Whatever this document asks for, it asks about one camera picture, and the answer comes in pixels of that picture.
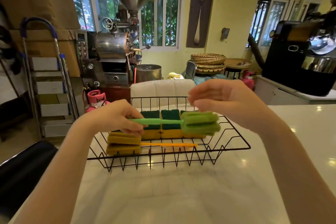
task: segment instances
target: black wire basket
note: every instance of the black wire basket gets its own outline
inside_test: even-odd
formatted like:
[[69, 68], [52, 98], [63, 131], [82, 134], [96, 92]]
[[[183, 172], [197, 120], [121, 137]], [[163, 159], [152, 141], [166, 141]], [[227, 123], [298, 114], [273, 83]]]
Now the black wire basket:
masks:
[[[132, 98], [131, 104], [139, 111], [195, 110], [188, 103], [187, 97], [139, 97]], [[203, 165], [205, 161], [211, 161], [212, 164], [215, 164], [223, 151], [248, 150], [251, 148], [249, 143], [225, 116], [219, 117], [219, 124], [222, 129], [214, 136], [180, 139], [161, 138], [160, 140], [146, 141], [151, 143], [195, 143], [198, 144], [197, 148], [141, 146], [140, 154], [128, 156], [120, 156], [119, 153], [114, 156], [107, 156], [105, 149], [107, 147], [106, 138], [108, 133], [99, 133], [94, 137], [95, 140], [92, 141], [91, 152], [87, 160], [98, 160], [109, 172], [113, 168], [122, 168], [124, 171], [125, 167], [134, 166], [138, 169], [140, 165], [147, 165], [152, 168], [154, 164], [161, 164], [164, 168], [167, 163], [175, 163], [176, 167], [180, 162], [187, 162], [189, 166], [192, 162], [199, 162]]]

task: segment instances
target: coffee roaster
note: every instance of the coffee roaster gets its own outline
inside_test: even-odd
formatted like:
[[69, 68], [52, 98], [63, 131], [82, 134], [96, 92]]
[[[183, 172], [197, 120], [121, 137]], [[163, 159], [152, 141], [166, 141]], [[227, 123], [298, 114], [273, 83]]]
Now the coffee roaster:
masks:
[[325, 96], [336, 81], [336, 10], [308, 14], [305, 22], [281, 21], [262, 75], [305, 94]]
[[139, 38], [138, 11], [147, 1], [119, 0], [117, 19], [102, 20], [107, 32], [77, 32], [77, 55], [84, 86], [127, 89], [133, 83], [132, 64], [141, 59], [136, 54], [141, 50], [135, 46]]

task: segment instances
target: black coffee roaster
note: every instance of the black coffee roaster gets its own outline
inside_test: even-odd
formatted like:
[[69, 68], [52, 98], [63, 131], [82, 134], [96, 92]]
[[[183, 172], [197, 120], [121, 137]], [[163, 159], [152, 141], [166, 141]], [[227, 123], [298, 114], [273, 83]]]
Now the black coffee roaster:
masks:
[[249, 44], [262, 76], [297, 91], [326, 96], [336, 81], [336, 10], [308, 14], [304, 22], [280, 21], [263, 60], [253, 36]]

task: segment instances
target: black pipe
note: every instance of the black pipe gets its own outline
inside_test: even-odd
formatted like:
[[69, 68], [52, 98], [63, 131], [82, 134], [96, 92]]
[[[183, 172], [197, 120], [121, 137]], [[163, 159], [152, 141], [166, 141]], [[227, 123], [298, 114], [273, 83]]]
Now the black pipe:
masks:
[[249, 34], [249, 37], [248, 37], [247, 41], [248, 41], [248, 43], [251, 47], [251, 51], [254, 55], [254, 58], [255, 58], [256, 62], [258, 63], [260, 68], [263, 69], [265, 61], [264, 61], [263, 57], [261, 56], [258, 45], [255, 42], [254, 37], [251, 35], [251, 33]]

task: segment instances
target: stack of woven baskets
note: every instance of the stack of woven baskets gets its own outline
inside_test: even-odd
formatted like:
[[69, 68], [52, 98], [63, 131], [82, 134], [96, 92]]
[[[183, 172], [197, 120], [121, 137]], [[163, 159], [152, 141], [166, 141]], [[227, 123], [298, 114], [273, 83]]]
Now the stack of woven baskets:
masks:
[[197, 65], [198, 74], [218, 74], [225, 69], [224, 55], [213, 53], [192, 54], [191, 61]]

